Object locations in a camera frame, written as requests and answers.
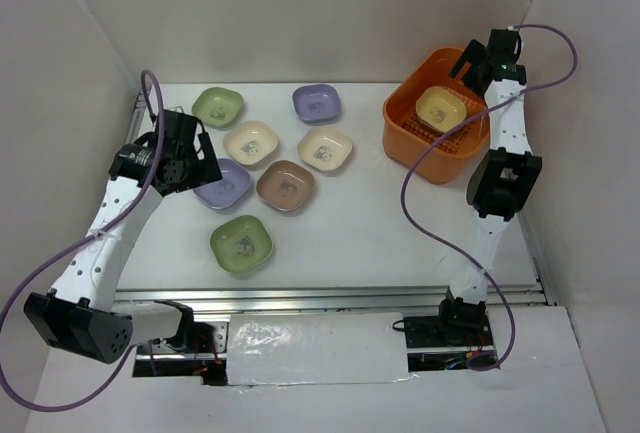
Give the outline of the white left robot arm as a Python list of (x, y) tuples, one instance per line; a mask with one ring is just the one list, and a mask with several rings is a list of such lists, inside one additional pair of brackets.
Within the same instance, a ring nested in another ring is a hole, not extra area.
[(112, 364), (132, 345), (163, 340), (184, 352), (196, 343), (194, 313), (183, 304), (114, 304), (129, 256), (163, 199), (222, 178), (202, 121), (171, 110), (163, 119), (116, 153), (88, 244), (47, 293), (32, 293), (24, 304), (25, 315), (53, 348)]

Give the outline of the yellow square panda plate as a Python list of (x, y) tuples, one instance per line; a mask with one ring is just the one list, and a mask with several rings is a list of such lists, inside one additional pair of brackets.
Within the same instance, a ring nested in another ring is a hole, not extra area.
[(422, 93), (416, 101), (415, 112), (420, 122), (439, 133), (448, 132), (467, 118), (464, 102), (440, 86)]

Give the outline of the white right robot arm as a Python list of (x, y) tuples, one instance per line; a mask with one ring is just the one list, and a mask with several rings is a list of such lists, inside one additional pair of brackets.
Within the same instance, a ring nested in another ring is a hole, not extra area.
[(439, 305), (435, 331), (450, 345), (466, 336), (480, 335), (486, 324), (489, 281), (494, 259), (510, 221), (521, 211), (542, 169), (532, 153), (525, 126), (526, 70), (518, 63), (522, 49), (519, 33), (494, 29), (487, 44), (471, 41), (449, 75), (463, 66), (466, 88), (484, 98), (489, 117), (489, 149), (471, 175), (467, 204), (477, 214), (477, 229), (470, 255), (472, 265), (456, 275)]

